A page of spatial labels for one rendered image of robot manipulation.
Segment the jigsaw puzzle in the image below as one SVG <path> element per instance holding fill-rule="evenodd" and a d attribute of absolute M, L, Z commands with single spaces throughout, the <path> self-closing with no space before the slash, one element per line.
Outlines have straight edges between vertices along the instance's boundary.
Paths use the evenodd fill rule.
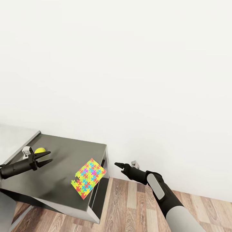
<path fill-rule="evenodd" d="M 80 180 L 77 180 L 77 182 L 72 180 L 72 185 L 80 196 L 85 199 L 105 174 L 106 170 L 95 160 L 91 159 L 76 173 L 75 177 L 78 177 Z"/>

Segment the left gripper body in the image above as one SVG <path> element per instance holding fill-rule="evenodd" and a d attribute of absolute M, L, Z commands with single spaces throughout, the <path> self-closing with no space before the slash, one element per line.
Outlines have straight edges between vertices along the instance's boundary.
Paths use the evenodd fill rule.
<path fill-rule="evenodd" d="M 37 170 L 37 163 L 33 163 L 33 154 L 28 155 L 28 159 L 24 159 L 18 162 L 13 163 L 13 170 L 15 175 L 21 174 L 28 170 Z"/>

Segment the tennis ball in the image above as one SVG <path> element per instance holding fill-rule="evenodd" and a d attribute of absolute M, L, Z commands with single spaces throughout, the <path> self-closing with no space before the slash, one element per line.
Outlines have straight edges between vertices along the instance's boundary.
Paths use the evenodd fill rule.
<path fill-rule="evenodd" d="M 40 153 L 40 152 L 45 152 L 45 149 L 44 148 L 38 148 L 35 153 Z"/>

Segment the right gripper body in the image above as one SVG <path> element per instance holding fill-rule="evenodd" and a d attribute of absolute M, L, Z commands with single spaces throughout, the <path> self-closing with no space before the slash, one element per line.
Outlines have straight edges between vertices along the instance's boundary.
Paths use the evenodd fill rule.
<path fill-rule="evenodd" d="M 126 166 L 123 168 L 123 172 L 125 175 L 130 179 L 130 180 L 135 180 L 138 182 L 138 175 L 140 170 L 136 169 L 134 167 L 131 167 L 128 163 Z"/>

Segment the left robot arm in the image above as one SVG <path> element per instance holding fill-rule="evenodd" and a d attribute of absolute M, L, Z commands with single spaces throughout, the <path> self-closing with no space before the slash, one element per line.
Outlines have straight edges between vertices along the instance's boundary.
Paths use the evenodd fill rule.
<path fill-rule="evenodd" d="M 37 170 L 37 167 L 40 168 L 53 160 L 49 159 L 42 162 L 36 161 L 36 159 L 50 154 L 50 151 L 34 153 L 31 147 L 26 146 L 23 148 L 22 152 L 24 153 L 23 160 L 10 165 L 0 165 L 0 182 L 2 181 L 2 179 L 10 178 L 14 175 L 21 174 L 28 170 L 33 169 L 35 171 Z"/>

